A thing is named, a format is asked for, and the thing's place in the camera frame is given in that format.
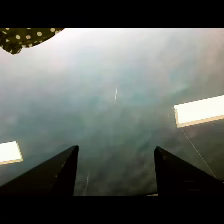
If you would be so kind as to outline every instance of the rectangular light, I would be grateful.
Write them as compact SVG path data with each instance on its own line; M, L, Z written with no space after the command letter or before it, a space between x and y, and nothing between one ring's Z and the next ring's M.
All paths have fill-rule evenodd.
M224 96L198 100L174 106L177 127L224 118Z
M0 165L23 161L16 141L0 144Z

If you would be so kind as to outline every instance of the cloudy gray background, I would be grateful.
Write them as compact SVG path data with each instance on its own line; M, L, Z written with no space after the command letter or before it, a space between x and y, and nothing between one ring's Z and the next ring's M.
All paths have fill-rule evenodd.
M211 174L173 105L223 95L223 62L222 29L65 29L18 55L0 49L0 142L24 158L0 166L0 184L75 144L75 195L155 192L157 145ZM184 128L219 179L223 127Z

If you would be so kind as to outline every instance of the scratched surface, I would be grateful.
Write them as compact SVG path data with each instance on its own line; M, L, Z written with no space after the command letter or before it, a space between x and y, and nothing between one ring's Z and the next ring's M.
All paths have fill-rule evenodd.
M156 192L157 145L224 180L224 121L177 129L173 106L224 94L222 29L66 29L0 51L0 143L24 161L0 184L80 146L75 195Z

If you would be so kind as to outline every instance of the white rectangle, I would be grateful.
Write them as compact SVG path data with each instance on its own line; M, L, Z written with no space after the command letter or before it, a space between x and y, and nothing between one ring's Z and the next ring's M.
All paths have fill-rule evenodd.
M212 97L174 106L177 127L224 118L224 96Z
M16 141L0 144L0 165L23 161Z

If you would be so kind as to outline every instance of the polka dot fabric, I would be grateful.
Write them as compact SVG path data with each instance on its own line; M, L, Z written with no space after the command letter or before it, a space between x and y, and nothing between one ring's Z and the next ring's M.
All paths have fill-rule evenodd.
M64 28L0 28L0 47L11 54L36 46Z

